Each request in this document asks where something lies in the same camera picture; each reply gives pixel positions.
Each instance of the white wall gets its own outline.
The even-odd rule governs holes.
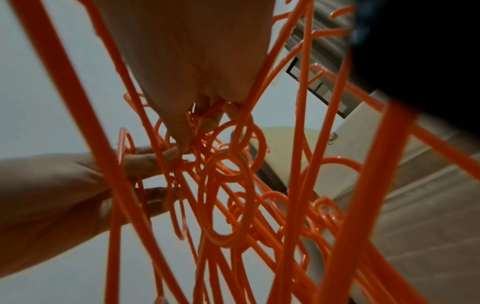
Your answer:
[[[73,0],[46,0],[45,3],[112,146],[116,144],[120,127],[129,129],[138,145],[147,144],[149,141],[139,119],[122,100],[125,88],[83,8]],[[280,1],[275,13],[287,9]],[[273,37],[278,30],[274,28]],[[0,158],[87,151],[6,1],[0,2],[0,41]],[[255,121],[260,126],[292,126],[294,123],[296,92],[290,92],[289,87],[277,87],[282,91],[268,91],[254,111]],[[149,115],[155,119],[153,112]],[[322,116],[312,112],[310,117],[308,124],[319,128]],[[222,138],[228,140],[230,132],[222,134]],[[190,184],[195,192],[194,183]],[[162,185],[161,178],[146,183],[150,187],[159,185]],[[220,194],[220,199],[227,201],[224,194]],[[200,229],[191,212],[187,212],[187,217],[193,239],[198,244]],[[187,298],[191,299],[195,265],[187,242],[176,239],[167,216],[157,217],[152,222],[167,261]],[[219,232],[230,231],[218,214],[214,216],[214,227]],[[107,245],[108,234],[104,233],[48,262],[0,280],[1,302],[102,302]],[[246,252],[244,262],[257,302],[263,303],[273,273],[255,253]],[[225,284],[222,286],[225,302],[232,302]],[[126,226],[122,230],[121,302],[153,302],[154,288],[150,259],[135,232]]]

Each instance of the hand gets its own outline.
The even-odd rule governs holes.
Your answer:
[[[181,158],[177,148],[164,156],[167,165]],[[126,155],[123,167],[131,178],[161,174],[151,147]],[[0,277],[108,230],[111,194],[90,154],[0,160],[0,172]],[[166,188],[145,191],[151,216],[168,211]]]
[[[192,128],[186,112],[202,115],[221,100],[242,103],[270,42],[274,0],[94,0],[141,86],[182,152]],[[233,119],[237,108],[224,110]],[[199,131],[218,126],[223,111]]]

